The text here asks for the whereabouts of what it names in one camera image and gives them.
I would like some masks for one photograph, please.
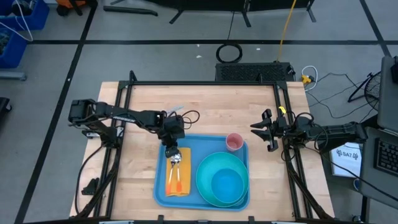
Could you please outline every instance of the yellow cable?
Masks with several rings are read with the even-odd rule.
[[[293,1],[292,8],[290,9],[289,16],[287,17],[287,20],[286,20],[286,23],[285,23],[285,29],[284,29],[284,32],[282,34],[282,39],[280,40],[280,44],[279,44],[279,54],[278,54],[278,57],[276,58],[277,62],[279,61],[279,58],[282,55],[282,44],[283,44],[284,39],[285,39],[285,33],[286,33],[287,25],[289,24],[290,18],[292,17],[293,8],[296,5],[296,1],[297,0]]]

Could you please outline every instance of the teal bowl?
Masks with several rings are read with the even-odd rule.
[[[249,189],[249,174],[239,158],[217,152],[200,163],[196,182],[200,195],[208,203],[226,208],[242,201]]]

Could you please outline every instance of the gray floor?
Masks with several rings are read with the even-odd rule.
[[[398,40],[395,27],[395,0],[366,0],[386,40]],[[226,39],[232,13],[184,12],[174,25],[169,20],[176,11],[153,4],[128,0],[125,6],[154,9],[159,17],[104,12],[98,8],[88,33],[88,40],[167,40]],[[36,40],[79,40],[88,9],[79,17],[71,13],[59,17],[52,7],[45,29],[33,32]],[[286,39],[289,40],[376,40],[358,0],[317,0],[313,5],[317,23],[307,12],[293,13]],[[252,28],[247,28],[242,15],[236,14],[230,39],[280,39],[288,10],[249,13]],[[63,107],[50,150],[34,192],[25,222],[67,218],[74,194],[76,175],[83,158],[86,139],[79,130],[67,126],[68,107],[79,98],[96,99],[105,81],[128,78],[134,70],[139,80],[214,80],[215,52],[219,45],[85,45],[81,53]],[[242,45],[241,62],[271,62],[278,45]],[[398,46],[388,46],[392,55]],[[28,45],[17,71],[26,72],[25,82],[1,80],[0,96],[12,100],[14,109],[0,130],[0,223],[12,223],[24,196],[27,183],[49,128],[62,86],[67,76],[76,45]],[[238,53],[225,48],[221,57],[232,59]],[[285,45],[281,61],[290,62],[299,74],[306,65],[318,68],[319,76],[346,73],[355,82],[369,72],[378,72],[384,56],[378,45]],[[311,93],[324,99],[350,86],[342,76],[330,75]],[[333,116],[342,116],[365,104],[365,100],[347,103],[350,88],[324,103]],[[308,104],[315,100],[307,95]],[[320,124],[360,121],[370,106],[353,114],[333,119],[321,105],[311,107]],[[351,181],[331,177],[326,171],[336,217],[349,220],[359,214],[360,194],[351,190]],[[397,211],[372,201],[371,222],[393,223]]]

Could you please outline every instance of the blue bin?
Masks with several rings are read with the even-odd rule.
[[[14,30],[23,30],[17,23],[15,16],[11,17],[2,17],[8,16],[11,13],[12,3],[15,0],[0,0],[0,22],[3,24],[13,28]],[[49,15],[50,8],[44,2],[44,0],[37,0],[36,5],[33,9],[33,12],[29,16],[25,16],[26,24],[28,25],[30,30],[41,30],[44,28],[45,21],[47,20],[47,16]],[[21,16],[17,16],[17,20],[19,24],[25,27],[24,20]]]
[[[8,29],[0,29],[0,33],[5,30],[10,34],[10,39],[5,51],[0,55],[0,68],[16,68],[21,62],[27,42]]]

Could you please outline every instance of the wooden table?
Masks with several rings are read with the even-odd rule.
[[[98,101],[114,104],[117,82],[104,82]],[[290,104],[298,114],[309,112],[303,85],[288,83]],[[283,102],[283,93],[279,92]],[[261,113],[270,108],[274,118],[277,110],[271,86],[133,86],[130,109],[132,110],[171,110],[184,106],[178,113],[187,110],[200,112],[199,122],[186,133],[202,133],[225,136],[240,133],[249,148],[250,203],[241,212],[210,210],[187,210],[161,207],[153,199],[155,169],[159,153],[159,140],[155,134],[127,124],[118,181],[113,202],[112,219],[156,220],[164,215],[165,220],[248,220],[256,221],[294,220],[288,174],[285,162],[280,158],[280,149],[267,151],[267,143],[250,132],[250,124],[261,121]],[[88,140],[86,159],[100,145],[99,139]],[[99,177],[103,166],[105,150],[100,151],[86,165],[80,181],[80,190],[88,182]],[[302,162],[309,191],[325,211],[334,216],[328,186],[320,156],[302,149]],[[297,188],[301,216],[305,216],[301,191]],[[104,214],[107,195],[105,193],[101,214]],[[90,196],[79,194],[80,210],[88,203]],[[75,214],[72,206],[71,215]]]

